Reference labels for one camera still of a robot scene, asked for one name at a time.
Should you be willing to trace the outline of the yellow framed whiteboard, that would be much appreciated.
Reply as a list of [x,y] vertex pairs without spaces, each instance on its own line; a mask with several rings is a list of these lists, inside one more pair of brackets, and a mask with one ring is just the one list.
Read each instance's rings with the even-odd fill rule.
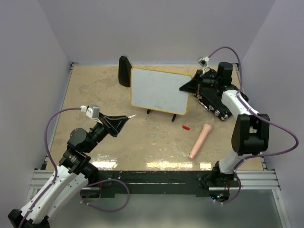
[[191,80],[181,73],[131,69],[131,104],[136,107],[170,114],[187,113],[189,93],[180,87]]

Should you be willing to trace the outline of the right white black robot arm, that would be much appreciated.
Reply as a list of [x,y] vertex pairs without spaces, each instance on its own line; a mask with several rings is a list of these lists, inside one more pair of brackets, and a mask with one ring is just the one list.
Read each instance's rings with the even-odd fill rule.
[[202,177],[205,188],[224,187],[228,182],[237,181],[237,168],[268,148],[270,118],[248,104],[248,97],[232,84],[232,73],[232,63],[220,62],[217,70],[197,70],[194,77],[179,88],[194,94],[222,121],[231,116],[236,119],[231,137],[232,152],[216,162],[210,174]]

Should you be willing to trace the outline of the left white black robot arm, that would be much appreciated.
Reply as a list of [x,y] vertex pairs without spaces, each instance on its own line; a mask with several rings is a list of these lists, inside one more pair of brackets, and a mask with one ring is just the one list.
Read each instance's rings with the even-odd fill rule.
[[41,190],[21,209],[13,209],[8,218],[15,228],[48,228],[49,221],[85,186],[98,182],[99,170],[90,163],[90,153],[107,135],[117,137],[128,116],[99,114],[96,125],[86,131],[74,129],[67,150],[52,176]]

